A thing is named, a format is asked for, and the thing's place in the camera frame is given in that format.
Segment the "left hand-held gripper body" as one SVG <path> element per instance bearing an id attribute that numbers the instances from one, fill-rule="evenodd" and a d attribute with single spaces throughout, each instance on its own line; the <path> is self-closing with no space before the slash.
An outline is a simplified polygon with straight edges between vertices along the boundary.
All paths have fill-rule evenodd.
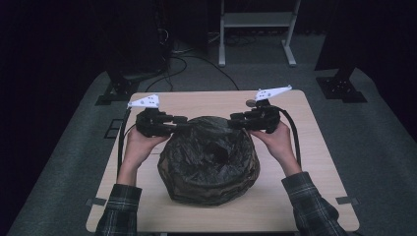
<path id="1" fill-rule="evenodd" d="M 174 132 L 174 126 L 168 125 L 173 120 L 171 115 L 159 110 L 159 96 L 152 94 L 128 103 L 129 108 L 142 107 L 136 116 L 136 129 L 144 136 L 167 137 Z"/>

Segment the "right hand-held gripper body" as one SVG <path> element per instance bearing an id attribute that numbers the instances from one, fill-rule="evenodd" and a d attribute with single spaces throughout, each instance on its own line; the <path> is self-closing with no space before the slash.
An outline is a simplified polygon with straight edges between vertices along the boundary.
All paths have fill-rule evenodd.
<path id="1" fill-rule="evenodd" d="M 269 99 L 290 90 L 292 90 L 291 85 L 281 88 L 259 89 L 255 95 L 252 110 L 244 113 L 244 127 L 251 131 L 265 130 L 268 134 L 273 133 L 280 122 L 282 109 L 271 105 Z"/>

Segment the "black plastic garbage bag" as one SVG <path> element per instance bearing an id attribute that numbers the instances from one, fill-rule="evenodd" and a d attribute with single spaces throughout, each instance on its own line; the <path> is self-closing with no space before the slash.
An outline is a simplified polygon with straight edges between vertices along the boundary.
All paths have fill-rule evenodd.
<path id="1" fill-rule="evenodd" d="M 251 135 L 222 117 L 197 117 L 189 125 L 172 135 L 157 164 L 170 199 L 220 206 L 243 196 L 261 172 Z"/>

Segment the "person's left hand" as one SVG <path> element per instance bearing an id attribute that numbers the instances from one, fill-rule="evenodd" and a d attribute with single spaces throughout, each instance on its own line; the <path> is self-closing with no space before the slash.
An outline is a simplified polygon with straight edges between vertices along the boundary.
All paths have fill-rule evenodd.
<path id="1" fill-rule="evenodd" d="M 127 146 L 120 171 L 123 173 L 137 171 L 149 157 L 151 151 L 159 144 L 167 141 L 167 137 L 146 137 L 136 128 L 128 133 Z"/>

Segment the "person's right hand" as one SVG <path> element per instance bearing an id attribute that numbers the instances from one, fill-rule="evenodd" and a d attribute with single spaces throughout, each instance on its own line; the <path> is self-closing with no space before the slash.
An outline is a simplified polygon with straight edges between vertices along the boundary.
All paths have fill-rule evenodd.
<path id="1" fill-rule="evenodd" d="M 275 131 L 271 134 L 262 131 L 250 131 L 250 134 L 266 145 L 269 153 L 281 167 L 297 163 L 290 141 L 290 130 L 284 123 L 279 122 Z"/>

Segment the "black stand base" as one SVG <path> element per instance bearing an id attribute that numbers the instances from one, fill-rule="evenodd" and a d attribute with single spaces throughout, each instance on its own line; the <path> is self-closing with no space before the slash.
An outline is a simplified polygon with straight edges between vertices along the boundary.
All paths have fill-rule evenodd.
<path id="1" fill-rule="evenodd" d="M 317 77 L 316 81 L 326 99 L 340 99 L 344 103 L 365 103 L 367 99 L 350 82 L 354 66 L 340 67 L 332 77 Z"/>
<path id="2" fill-rule="evenodd" d="M 139 83 L 128 79 L 119 71 L 106 72 L 110 82 L 102 95 L 97 98 L 96 105 L 110 105 L 113 101 L 128 101 L 137 92 Z"/>

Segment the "dark equipment cabinet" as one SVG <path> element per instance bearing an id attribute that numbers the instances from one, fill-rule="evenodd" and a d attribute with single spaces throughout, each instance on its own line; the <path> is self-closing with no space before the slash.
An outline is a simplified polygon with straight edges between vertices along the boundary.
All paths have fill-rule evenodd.
<path id="1" fill-rule="evenodd" d="M 123 60 L 124 70 L 159 73 L 166 67 L 167 52 L 162 42 L 158 0 L 111 0 L 116 17 L 112 35 Z"/>

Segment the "white metal stand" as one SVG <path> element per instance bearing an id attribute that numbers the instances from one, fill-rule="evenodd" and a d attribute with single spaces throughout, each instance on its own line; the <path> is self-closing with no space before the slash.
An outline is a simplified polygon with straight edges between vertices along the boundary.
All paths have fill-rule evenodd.
<path id="1" fill-rule="evenodd" d="M 297 65 L 290 43 L 295 29 L 301 0 L 295 0 L 291 12 L 271 13 L 228 13 L 225 11 L 225 0 L 220 0 L 218 65 L 226 65 L 225 30 L 237 28 L 287 28 L 286 38 L 281 41 L 288 65 Z"/>

